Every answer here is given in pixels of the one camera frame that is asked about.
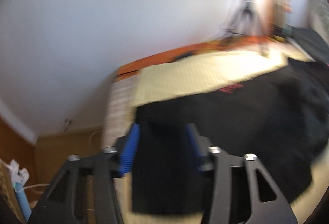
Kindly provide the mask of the black pants with pink logo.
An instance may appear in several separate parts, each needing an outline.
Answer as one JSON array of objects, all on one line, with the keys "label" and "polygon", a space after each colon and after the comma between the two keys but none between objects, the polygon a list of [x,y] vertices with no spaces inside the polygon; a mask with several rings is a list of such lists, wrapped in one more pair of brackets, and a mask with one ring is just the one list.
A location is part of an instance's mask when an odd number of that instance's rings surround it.
[{"label": "black pants with pink logo", "polygon": [[284,68],[232,85],[137,108],[140,140],[132,210],[176,215],[204,209],[211,181],[187,157],[187,123],[229,154],[258,156],[288,202],[311,184],[328,141],[328,66],[289,59]]}]

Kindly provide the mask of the yellow striped blanket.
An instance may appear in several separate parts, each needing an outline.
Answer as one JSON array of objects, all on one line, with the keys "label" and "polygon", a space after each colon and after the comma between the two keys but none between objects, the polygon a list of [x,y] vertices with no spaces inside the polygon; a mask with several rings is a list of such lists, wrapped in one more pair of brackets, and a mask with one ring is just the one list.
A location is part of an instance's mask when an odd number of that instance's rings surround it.
[{"label": "yellow striped blanket", "polygon": [[109,93],[103,143],[113,142],[128,130],[139,105],[246,81],[286,66],[288,58],[306,63],[313,60],[301,49],[277,44],[270,45],[269,57],[262,57],[251,45],[233,51],[208,50],[174,63],[154,64],[121,75]]}]

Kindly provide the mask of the dark green folded garment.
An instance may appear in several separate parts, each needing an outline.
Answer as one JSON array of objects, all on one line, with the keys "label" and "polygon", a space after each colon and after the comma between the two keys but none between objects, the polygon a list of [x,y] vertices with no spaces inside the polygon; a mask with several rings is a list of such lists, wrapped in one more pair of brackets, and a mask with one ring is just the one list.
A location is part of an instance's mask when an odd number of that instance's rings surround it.
[{"label": "dark green folded garment", "polygon": [[328,64],[328,44],[314,30],[292,27],[290,38],[315,61]]}]

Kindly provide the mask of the folded silver tripod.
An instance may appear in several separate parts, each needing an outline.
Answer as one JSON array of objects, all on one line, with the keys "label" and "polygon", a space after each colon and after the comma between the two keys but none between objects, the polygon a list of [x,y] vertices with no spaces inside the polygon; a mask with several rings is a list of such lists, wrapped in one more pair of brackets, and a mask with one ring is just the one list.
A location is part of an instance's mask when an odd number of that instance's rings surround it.
[{"label": "folded silver tripod", "polygon": [[286,38],[288,36],[287,15],[289,13],[286,13],[278,6],[278,0],[271,0],[271,2],[273,36]]}]

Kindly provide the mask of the green patterned white pillow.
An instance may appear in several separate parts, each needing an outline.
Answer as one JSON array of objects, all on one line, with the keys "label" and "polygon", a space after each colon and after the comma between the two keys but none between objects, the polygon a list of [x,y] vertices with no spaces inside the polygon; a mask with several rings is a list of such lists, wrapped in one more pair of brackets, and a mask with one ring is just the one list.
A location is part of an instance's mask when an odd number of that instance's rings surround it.
[{"label": "green patterned white pillow", "polygon": [[328,2],[326,0],[308,0],[308,22],[328,43]]}]

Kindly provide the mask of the orange wooden bed frame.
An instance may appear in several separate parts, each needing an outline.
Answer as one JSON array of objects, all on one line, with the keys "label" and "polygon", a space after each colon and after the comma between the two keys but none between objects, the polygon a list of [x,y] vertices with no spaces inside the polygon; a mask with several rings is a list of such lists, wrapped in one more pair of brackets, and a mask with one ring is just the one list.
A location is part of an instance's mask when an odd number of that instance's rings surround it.
[{"label": "orange wooden bed frame", "polygon": [[226,51],[236,49],[238,47],[247,47],[254,43],[264,45],[270,42],[268,36],[239,36],[235,38],[224,38],[221,40],[214,40],[210,42],[197,43],[193,45],[179,47],[173,50],[157,53],[131,63],[121,66],[115,76],[114,81],[126,79],[139,72],[139,70],[158,64],[172,63],[183,59],[185,57],[198,55],[202,53],[209,53],[213,51]]}]

